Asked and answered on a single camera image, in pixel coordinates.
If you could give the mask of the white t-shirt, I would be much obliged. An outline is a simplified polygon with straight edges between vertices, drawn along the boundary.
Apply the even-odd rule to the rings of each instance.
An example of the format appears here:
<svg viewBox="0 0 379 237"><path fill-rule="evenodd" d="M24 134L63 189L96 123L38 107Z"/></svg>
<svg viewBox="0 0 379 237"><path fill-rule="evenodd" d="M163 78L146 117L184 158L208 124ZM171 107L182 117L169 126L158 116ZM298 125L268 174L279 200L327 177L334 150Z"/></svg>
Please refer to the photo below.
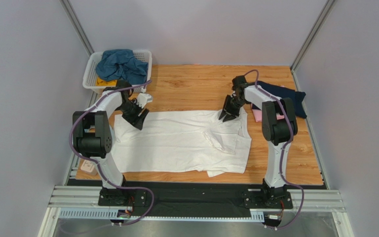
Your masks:
<svg viewBox="0 0 379 237"><path fill-rule="evenodd" d="M252 139L247 113L231 121L219 111L151 112L143 129L121 115L114 119L115 143L111 154L125 172L205 171L209 177L245 171Z"/></svg>

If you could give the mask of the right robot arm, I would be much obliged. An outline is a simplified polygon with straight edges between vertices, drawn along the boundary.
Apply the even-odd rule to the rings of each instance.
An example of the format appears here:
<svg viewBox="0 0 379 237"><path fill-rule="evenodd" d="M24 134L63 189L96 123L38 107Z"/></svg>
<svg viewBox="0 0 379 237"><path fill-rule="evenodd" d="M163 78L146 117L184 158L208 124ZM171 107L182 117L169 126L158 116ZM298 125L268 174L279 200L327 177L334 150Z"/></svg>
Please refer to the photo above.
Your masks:
<svg viewBox="0 0 379 237"><path fill-rule="evenodd" d="M232 90L233 94L226 96L219 120L236 119L246 104L260 106L262 133L268 143L267 170L262 187L247 195L246 206L292 208L285 170L288 151L298 129L293 101L267 92L257 82L247 82L245 76L236 76L232 80Z"/></svg>

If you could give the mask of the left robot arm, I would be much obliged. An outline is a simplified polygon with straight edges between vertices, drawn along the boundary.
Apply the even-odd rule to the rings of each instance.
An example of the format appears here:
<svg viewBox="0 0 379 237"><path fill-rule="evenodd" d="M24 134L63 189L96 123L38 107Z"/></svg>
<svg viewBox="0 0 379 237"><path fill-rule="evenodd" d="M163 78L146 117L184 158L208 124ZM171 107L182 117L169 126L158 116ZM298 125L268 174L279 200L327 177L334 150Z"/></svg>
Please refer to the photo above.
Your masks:
<svg viewBox="0 0 379 237"><path fill-rule="evenodd" d="M142 130L149 110L146 104L153 97L139 93L130 83L120 80L114 87L103 90L101 97L85 111L73 113L73 126L69 133L70 147L81 159L95 164L102 178L102 189L99 194L99 206L131 206L137 188L125 187L125 178L118 170L112 149L115 144L115 132L109 124L109 118L115 111L121 111L122 117L133 128Z"/></svg>

